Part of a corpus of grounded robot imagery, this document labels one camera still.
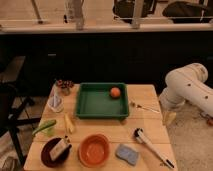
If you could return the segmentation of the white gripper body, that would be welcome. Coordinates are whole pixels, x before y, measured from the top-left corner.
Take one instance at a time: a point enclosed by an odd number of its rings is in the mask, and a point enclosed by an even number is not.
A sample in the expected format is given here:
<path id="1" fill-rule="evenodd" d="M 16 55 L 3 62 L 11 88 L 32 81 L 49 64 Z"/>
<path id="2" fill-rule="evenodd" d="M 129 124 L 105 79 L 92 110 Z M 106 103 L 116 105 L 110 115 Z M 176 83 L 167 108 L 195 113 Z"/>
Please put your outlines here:
<path id="1" fill-rule="evenodd" d="M 165 111 L 175 111 L 183 106 L 182 97 L 168 92 L 161 93 L 159 101 Z"/>

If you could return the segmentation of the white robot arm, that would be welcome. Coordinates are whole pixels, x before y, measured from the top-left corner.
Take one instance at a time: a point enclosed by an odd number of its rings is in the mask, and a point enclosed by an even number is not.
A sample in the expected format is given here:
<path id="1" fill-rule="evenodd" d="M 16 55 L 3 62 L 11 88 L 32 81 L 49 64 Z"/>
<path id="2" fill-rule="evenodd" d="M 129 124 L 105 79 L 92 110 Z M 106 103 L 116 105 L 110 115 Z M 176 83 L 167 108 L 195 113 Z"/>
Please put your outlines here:
<path id="1" fill-rule="evenodd" d="M 192 63 L 167 73 L 166 87 L 159 95 L 164 125 L 171 124 L 176 117 L 175 109 L 181 108 L 186 101 L 199 107 L 202 116 L 213 123 L 213 88 L 205 85 L 207 79 L 208 71 L 200 63 Z"/>

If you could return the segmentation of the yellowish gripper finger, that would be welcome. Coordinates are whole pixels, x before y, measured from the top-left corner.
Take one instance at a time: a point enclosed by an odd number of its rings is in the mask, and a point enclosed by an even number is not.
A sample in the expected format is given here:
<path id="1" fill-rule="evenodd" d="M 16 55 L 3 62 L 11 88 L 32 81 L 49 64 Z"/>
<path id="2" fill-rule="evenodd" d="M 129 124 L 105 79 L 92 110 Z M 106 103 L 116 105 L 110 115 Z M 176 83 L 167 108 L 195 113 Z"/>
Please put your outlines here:
<path id="1" fill-rule="evenodd" d="M 176 113 L 172 111 L 165 111 L 163 114 L 163 124 L 165 126 L 170 125 L 173 120 L 176 118 Z"/>

